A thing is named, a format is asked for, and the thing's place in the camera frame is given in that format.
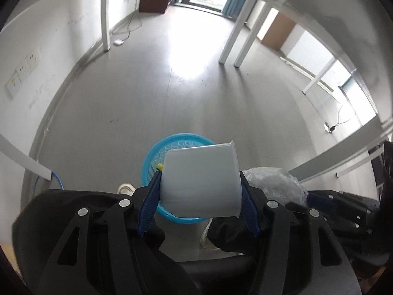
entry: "curtain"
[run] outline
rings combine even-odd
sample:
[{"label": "curtain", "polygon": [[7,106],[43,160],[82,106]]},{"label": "curtain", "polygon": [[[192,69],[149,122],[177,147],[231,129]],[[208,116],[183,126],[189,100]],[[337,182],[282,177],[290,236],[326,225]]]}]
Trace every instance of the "curtain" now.
[{"label": "curtain", "polygon": [[238,17],[245,1],[246,0],[227,0],[221,13],[230,17]]}]

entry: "blue plastic rim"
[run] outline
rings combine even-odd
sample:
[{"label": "blue plastic rim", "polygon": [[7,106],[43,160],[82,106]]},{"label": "blue plastic rim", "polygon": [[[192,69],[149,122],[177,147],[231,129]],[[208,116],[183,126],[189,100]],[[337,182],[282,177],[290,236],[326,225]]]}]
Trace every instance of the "blue plastic rim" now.
[{"label": "blue plastic rim", "polygon": [[[142,186],[149,185],[150,180],[156,172],[157,164],[164,163],[165,154],[175,148],[194,148],[215,144],[211,140],[191,133],[178,133],[168,136],[159,141],[146,155],[142,166],[141,183]],[[167,211],[161,202],[157,206],[157,212],[168,220],[179,224],[195,224],[207,220],[207,218],[177,218]]]}]

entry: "blue gripper pad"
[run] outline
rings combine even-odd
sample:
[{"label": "blue gripper pad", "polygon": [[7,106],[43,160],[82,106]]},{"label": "blue gripper pad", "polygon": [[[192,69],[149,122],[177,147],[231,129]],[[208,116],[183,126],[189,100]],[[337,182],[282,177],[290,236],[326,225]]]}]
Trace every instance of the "blue gripper pad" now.
[{"label": "blue gripper pad", "polygon": [[139,237],[143,237],[145,232],[150,229],[151,223],[153,222],[158,202],[160,202],[160,183],[161,172],[157,171],[149,183],[149,192],[139,210],[138,225],[136,227],[136,233]]},{"label": "blue gripper pad", "polygon": [[255,206],[251,195],[242,180],[242,214],[248,230],[254,235],[255,238],[261,234],[259,226],[259,215],[257,207]]}]

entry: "plastic bag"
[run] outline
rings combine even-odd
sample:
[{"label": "plastic bag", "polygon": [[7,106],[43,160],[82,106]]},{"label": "plastic bag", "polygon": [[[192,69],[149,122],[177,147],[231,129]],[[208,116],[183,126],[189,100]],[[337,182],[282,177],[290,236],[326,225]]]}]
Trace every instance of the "plastic bag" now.
[{"label": "plastic bag", "polygon": [[297,178],[277,167],[253,167],[243,171],[250,186],[260,188],[268,199],[285,205],[289,202],[307,206],[307,191]]}]

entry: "gray floor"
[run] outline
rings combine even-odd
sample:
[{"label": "gray floor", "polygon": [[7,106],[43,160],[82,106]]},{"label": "gray floor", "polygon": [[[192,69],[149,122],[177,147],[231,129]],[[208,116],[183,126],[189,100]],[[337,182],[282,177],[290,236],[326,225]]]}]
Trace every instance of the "gray floor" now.
[{"label": "gray floor", "polygon": [[[174,133],[234,140],[240,169],[289,170],[337,143],[323,130],[318,110],[324,104],[301,93],[309,79],[272,51],[255,42],[234,68],[246,28],[222,66],[218,58],[233,26],[228,19],[182,7],[141,18],[142,28],[76,77],[49,126],[39,161],[67,190],[139,186],[147,152]],[[167,233],[162,250],[175,260],[227,256],[199,247],[205,223],[157,222]]]}]

